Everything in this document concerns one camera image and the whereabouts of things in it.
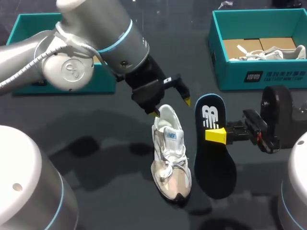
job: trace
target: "robotic arm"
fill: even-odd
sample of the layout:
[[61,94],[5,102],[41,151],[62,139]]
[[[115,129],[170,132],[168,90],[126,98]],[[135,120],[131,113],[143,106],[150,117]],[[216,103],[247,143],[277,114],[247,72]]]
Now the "robotic arm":
[[91,80],[96,56],[132,88],[132,100],[147,114],[159,116],[156,105],[170,87],[190,105],[180,75],[164,75],[117,0],[57,0],[57,8],[63,20],[53,31],[0,48],[0,94],[43,79],[63,91],[79,90]]

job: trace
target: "shoe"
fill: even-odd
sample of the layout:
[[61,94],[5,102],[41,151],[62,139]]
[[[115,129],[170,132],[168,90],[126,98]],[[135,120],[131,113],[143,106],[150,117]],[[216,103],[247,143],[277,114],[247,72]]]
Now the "shoe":
[[306,48],[302,45],[298,46],[296,49],[280,49],[273,46],[266,51],[255,50],[250,53],[240,45],[237,47],[245,54],[245,57],[232,58],[229,59],[229,61],[306,59]]
[[181,202],[190,194],[192,178],[188,168],[184,134],[173,108],[159,108],[152,127],[154,161],[151,171],[161,194],[168,200]]

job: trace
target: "cardboard box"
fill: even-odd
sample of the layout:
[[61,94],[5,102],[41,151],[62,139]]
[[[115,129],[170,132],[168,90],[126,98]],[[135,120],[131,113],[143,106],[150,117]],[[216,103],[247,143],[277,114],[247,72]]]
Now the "cardboard box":
[[223,40],[223,44],[225,46],[226,54],[228,59],[243,57],[244,54],[237,48],[237,45],[242,46],[248,52],[255,50],[262,50],[262,46],[259,39],[231,39],[231,40]]
[[[55,24],[62,20],[60,13],[19,14],[7,45],[23,41],[43,30],[53,30]],[[58,93],[115,93],[116,79],[101,63],[94,64],[91,81],[76,92],[64,92],[56,89],[47,81],[44,84],[33,84],[16,90],[14,94],[58,94]]]
[[270,38],[260,38],[260,43],[263,50],[268,50],[273,46],[280,49],[295,49],[296,46],[291,37],[270,37]]
[[225,40],[259,39],[264,50],[307,47],[306,24],[305,9],[213,11],[208,45],[219,89],[307,88],[306,59],[229,61],[233,54],[225,45]]

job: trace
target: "black insole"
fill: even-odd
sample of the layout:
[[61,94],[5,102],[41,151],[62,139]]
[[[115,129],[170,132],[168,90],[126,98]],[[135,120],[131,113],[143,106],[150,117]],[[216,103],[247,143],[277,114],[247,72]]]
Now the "black insole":
[[226,145],[205,141],[206,129],[226,126],[226,109],[222,98],[216,94],[207,94],[199,98],[195,107],[195,121],[197,152],[194,172],[196,180],[209,197],[226,198],[232,194],[236,186],[236,165]]

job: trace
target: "cable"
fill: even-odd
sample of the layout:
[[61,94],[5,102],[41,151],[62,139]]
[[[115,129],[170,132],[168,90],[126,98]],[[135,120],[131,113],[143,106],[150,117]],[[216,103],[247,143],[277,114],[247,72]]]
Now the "cable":
[[101,62],[101,64],[104,64],[104,61],[102,60],[99,52],[95,48],[93,48],[92,46],[89,46],[88,44],[85,44],[85,43],[76,42],[73,39],[69,38],[69,34],[64,32],[63,29],[61,28],[60,22],[58,22],[56,24],[56,29],[57,29],[57,31],[59,32],[60,35],[62,35],[63,37],[65,37],[67,39],[65,41],[66,43],[70,44],[71,46],[74,46],[73,44],[75,44],[77,46],[80,46],[80,47],[86,49],[87,51],[92,53],[94,56],[96,56],[98,58],[98,60]]
[[59,46],[57,48],[53,48],[53,49],[41,54],[40,56],[35,58],[33,61],[31,61],[29,64],[27,64],[25,67],[23,67],[20,71],[15,73],[13,76],[11,76],[10,78],[0,82],[0,89],[3,88],[4,86],[6,86],[7,84],[13,82],[14,80],[16,80],[18,77],[20,77],[25,72],[27,72],[31,67],[36,65],[38,62],[42,61],[45,58],[51,57],[55,53],[59,52],[60,50],[67,48],[68,46],[69,45],[65,44],[65,45]]

